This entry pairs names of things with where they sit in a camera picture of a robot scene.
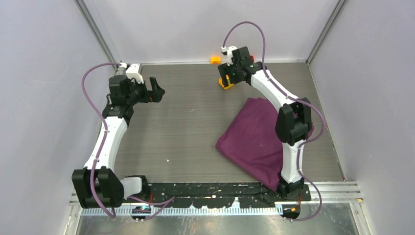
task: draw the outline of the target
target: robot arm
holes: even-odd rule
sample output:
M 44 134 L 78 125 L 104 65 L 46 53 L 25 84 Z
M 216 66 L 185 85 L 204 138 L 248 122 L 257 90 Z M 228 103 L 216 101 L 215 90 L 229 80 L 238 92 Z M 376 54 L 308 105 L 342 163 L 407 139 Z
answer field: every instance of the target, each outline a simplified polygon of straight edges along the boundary
M 105 132 L 107 132 L 107 136 L 94 170 L 94 178 L 97 179 L 94 188 L 104 206 L 108 208 L 119 207 L 124 198 L 140 193 L 143 190 L 143 185 L 147 185 L 144 176 L 133 176 L 119 180 L 113 169 L 119 144 L 134 113 L 133 106 L 137 103 L 160 102 L 165 93 L 154 77 L 150 77 L 150 83 L 152 91 L 147 90 L 137 64 L 128 66 L 121 63 L 115 76 L 109 79 L 108 103 L 102 112 L 108 131 L 102 125 L 98 140 L 84 168 L 74 170 L 72 174 L 72 182 L 79 203 L 83 208 L 99 208 L 92 196 L 90 176 Z
M 287 195 L 301 188 L 304 179 L 297 169 L 297 155 L 300 152 L 299 165 L 301 169 L 303 148 L 301 144 L 307 140 L 308 133 L 311 131 L 311 109 L 288 99 L 288 96 L 298 97 L 285 89 L 268 70 L 266 70 L 269 76 L 267 78 L 262 63 L 254 63 L 247 47 L 239 49 L 223 47 L 222 53 L 228 57 L 227 63 L 218 66 L 222 77 L 220 83 L 223 87 L 226 89 L 233 84 L 245 81 L 264 94 L 278 111 L 276 134 L 283 143 L 282 179 L 278 185 L 278 191 L 282 195 Z

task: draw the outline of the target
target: orange object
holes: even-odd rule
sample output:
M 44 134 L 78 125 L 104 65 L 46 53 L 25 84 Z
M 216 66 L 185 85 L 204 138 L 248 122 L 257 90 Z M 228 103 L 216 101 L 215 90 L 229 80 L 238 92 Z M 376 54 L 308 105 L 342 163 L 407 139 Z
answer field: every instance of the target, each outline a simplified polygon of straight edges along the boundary
M 223 85 L 222 78 L 221 77 L 219 78 L 219 85 L 221 85 L 221 87 L 223 87 L 223 89 L 225 89 L 225 90 L 227 90 L 227 89 L 229 89 L 233 86 L 231 81 L 229 81 L 229 77 L 227 75 L 226 75 L 226 80 L 228 81 L 228 86 L 227 87 L 225 87 L 225 85 Z
M 222 59 L 220 58 L 220 56 L 212 56 L 210 58 L 211 64 L 220 64 L 221 62 L 222 62 Z

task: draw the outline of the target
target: white wall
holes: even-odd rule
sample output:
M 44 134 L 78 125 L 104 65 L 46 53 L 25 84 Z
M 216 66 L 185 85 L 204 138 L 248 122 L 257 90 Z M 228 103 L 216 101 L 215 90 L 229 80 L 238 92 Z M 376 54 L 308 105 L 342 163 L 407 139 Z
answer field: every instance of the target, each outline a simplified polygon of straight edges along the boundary
M 85 0 L 110 47 L 142 63 L 200 62 L 221 55 L 227 32 L 253 21 L 264 30 L 269 62 L 305 61 L 336 0 Z M 252 25 L 234 31 L 228 46 L 248 46 L 260 58 Z
M 312 62 L 343 170 L 382 235 L 415 229 L 414 9 L 349 1 Z
M 0 1 L 0 32 L 0 234 L 56 235 L 99 127 L 81 77 L 107 59 L 71 0 Z M 99 107 L 110 75 L 87 81 Z

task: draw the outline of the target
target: gray floor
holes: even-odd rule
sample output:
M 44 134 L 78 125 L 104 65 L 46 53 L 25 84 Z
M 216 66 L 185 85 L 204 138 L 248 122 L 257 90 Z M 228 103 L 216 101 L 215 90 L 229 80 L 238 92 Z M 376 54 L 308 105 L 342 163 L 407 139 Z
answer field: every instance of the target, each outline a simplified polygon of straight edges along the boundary
M 305 63 L 267 64 L 289 91 L 321 108 Z M 145 175 L 151 182 L 241 182 L 252 177 L 215 149 L 217 139 L 249 97 L 263 97 L 240 83 L 225 91 L 216 65 L 151 65 L 142 75 L 157 78 L 166 90 L 160 103 L 137 104 L 115 162 L 119 178 Z M 312 114 L 314 135 L 321 128 Z M 303 171 L 313 181 L 340 181 L 328 132 L 306 145 Z

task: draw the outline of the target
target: purple cloth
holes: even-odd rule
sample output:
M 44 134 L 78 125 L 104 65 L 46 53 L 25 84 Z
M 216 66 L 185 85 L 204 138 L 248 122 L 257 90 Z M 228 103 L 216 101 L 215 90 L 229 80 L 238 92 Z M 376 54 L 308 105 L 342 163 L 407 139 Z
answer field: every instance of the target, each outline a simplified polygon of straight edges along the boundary
M 277 115 L 267 99 L 249 98 L 216 143 L 219 152 L 273 191 L 282 170 Z

